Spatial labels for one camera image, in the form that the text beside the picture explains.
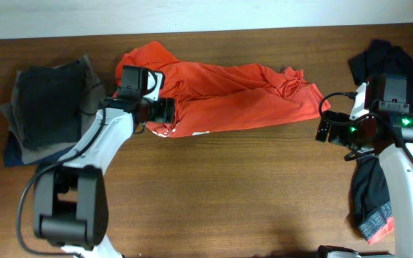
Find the orange t-shirt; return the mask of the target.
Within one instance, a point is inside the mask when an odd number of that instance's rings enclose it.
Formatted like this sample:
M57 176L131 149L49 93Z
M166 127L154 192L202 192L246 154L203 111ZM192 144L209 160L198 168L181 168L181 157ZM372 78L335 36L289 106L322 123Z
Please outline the orange t-shirt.
M231 130L294 123L319 117L330 103L301 70L282 72L253 63L223 67L176 58L157 41L125 53L115 71L145 67L165 76L162 98L175 100L172 123L147 123L162 138L182 138Z

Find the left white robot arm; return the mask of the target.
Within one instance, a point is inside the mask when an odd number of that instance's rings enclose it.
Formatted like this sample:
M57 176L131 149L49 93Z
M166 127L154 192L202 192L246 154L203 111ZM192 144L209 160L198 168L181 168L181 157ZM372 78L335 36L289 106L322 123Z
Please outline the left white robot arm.
M39 167L34 187L34 235L74 257L120 257L111 244L104 175L138 125L171 123L175 101L109 99L77 144Z

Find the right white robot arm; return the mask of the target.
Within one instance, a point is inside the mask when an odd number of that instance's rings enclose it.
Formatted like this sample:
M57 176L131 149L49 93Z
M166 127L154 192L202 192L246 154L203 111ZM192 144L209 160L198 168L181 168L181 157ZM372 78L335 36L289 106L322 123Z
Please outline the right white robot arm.
M383 171L395 230L394 257L413 257L413 114L325 111L316 139L347 147L345 161L375 158Z

